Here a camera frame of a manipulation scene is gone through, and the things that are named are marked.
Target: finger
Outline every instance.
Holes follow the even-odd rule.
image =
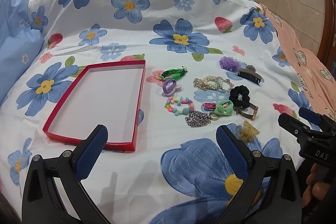
[[[311,196],[311,189],[312,189],[312,186],[309,185],[302,195],[302,198],[301,198],[302,208],[306,207],[309,204],[309,202],[311,201],[311,197],[312,197]]]
[[[307,185],[313,185],[316,179],[316,172],[315,173],[310,173],[310,175],[308,176],[308,178],[306,179],[306,183]]]
[[[329,188],[330,188],[329,183],[316,182],[316,184],[314,185],[312,189],[312,194],[318,200],[322,200],[325,197],[326,193],[328,192]]]
[[[314,165],[311,167],[310,171],[311,171],[312,173],[317,172],[317,167],[318,167],[318,165],[317,165],[316,163],[314,163]]]

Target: peach fabric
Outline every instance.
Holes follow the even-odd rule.
[[[281,50],[298,74],[313,110],[335,120],[335,79],[310,50],[301,46],[295,31],[286,21],[277,17],[264,5],[261,4],[261,6],[264,15],[271,20],[276,29]]]

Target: white bedsheet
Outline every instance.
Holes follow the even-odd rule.
[[[256,119],[251,121],[251,124],[260,131],[257,137],[261,146],[263,147],[271,138],[278,138],[283,153],[291,155],[295,166],[298,167],[302,160],[298,155],[299,145],[293,136],[278,126],[279,111],[275,110],[273,104],[283,105],[283,112],[291,109],[298,113],[299,107],[288,93],[293,89],[291,82],[299,85],[299,80],[293,68],[286,65],[283,57],[280,56],[280,44],[275,32],[271,32],[272,41],[265,43],[266,40],[263,41],[258,34],[256,20],[253,21],[253,18],[250,18],[252,20],[250,25],[240,24],[242,16],[248,14],[252,7],[260,6],[252,0],[133,0],[133,2],[131,0],[89,0],[89,2],[75,0],[75,3],[74,0],[30,0],[28,5],[30,24],[34,28],[43,29],[46,44],[49,37],[55,33],[60,33],[63,40],[60,43],[54,42],[51,46],[53,48],[42,49],[40,55],[9,91],[8,98],[1,108],[0,179],[2,193],[15,210],[21,214],[20,188],[23,193],[28,170],[27,163],[32,156],[41,154],[43,158],[58,157],[64,150],[74,149],[74,146],[48,139],[42,131],[55,102],[61,96],[60,93],[65,90],[66,85],[70,84],[63,81],[75,79],[68,77],[73,73],[70,68],[62,70],[70,56],[75,58],[71,68],[77,71],[76,65],[80,67],[92,63],[119,61],[122,58],[136,59],[142,58],[144,54],[147,65],[146,78],[157,70],[164,71],[186,66],[187,74],[178,81],[182,85],[182,91],[175,97],[189,97],[194,101],[196,110],[201,109],[203,101],[219,101],[225,96],[218,92],[200,91],[194,88],[194,78],[203,78],[207,75],[227,78],[227,71],[221,69],[218,63],[223,56],[233,57],[242,63],[253,65],[256,72],[263,77],[264,82],[260,83],[260,86],[245,79],[231,80],[231,82],[236,86],[247,86],[250,90],[250,101],[259,107]],[[232,22],[231,32],[219,32],[214,24],[214,19],[218,16]],[[180,29],[176,31],[175,24],[181,18],[185,21],[180,20]],[[156,27],[155,33],[153,27],[160,23],[161,26]],[[164,38],[162,26],[165,26],[166,38]],[[252,41],[251,32],[254,31],[257,32],[257,38]],[[210,51],[215,51],[217,54],[206,53],[209,49],[205,47],[212,48]],[[177,53],[174,50],[186,51],[186,53]],[[191,51],[205,52],[205,54],[204,56],[194,54],[193,57]],[[53,73],[49,71],[50,75],[43,76],[46,69],[52,65],[50,70],[53,69]],[[59,75],[55,76],[57,69],[62,70],[61,72],[58,70],[58,73],[63,78],[59,79]],[[26,83],[30,79],[32,80],[28,87]],[[41,79],[47,81],[44,87],[40,87]],[[55,82],[62,85],[62,88],[55,88],[53,86]],[[24,98],[21,95],[27,90],[33,90],[29,95],[32,96],[31,98]],[[82,181],[88,194],[111,223],[147,224],[161,211],[193,200],[195,197],[176,191],[167,183],[160,169],[162,154],[169,149],[180,148],[182,143],[190,140],[208,138],[216,142],[217,127],[229,123],[243,124],[244,119],[233,114],[222,117],[205,127],[191,128],[187,126],[183,115],[175,117],[164,108],[166,98],[162,97],[161,93],[162,88],[156,84],[155,77],[148,78],[144,82],[141,102],[144,118],[138,127],[136,151],[102,153],[90,176]],[[106,95],[106,103],[113,104],[114,96],[118,94]],[[38,104],[43,101],[36,102],[36,98],[46,100],[40,111],[37,111]],[[30,99],[33,100],[31,104],[36,105],[28,111],[29,102],[24,101]],[[60,193],[69,212],[75,215],[64,190],[61,189]]]

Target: green braided hair tie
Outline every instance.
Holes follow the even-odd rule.
[[[217,115],[226,115],[230,116],[233,113],[233,102],[230,100],[221,100],[216,104],[216,109],[214,111],[215,114]]]
[[[159,78],[162,81],[166,81],[168,79],[179,80],[188,72],[187,68],[182,66],[181,69],[168,69],[159,75]]]

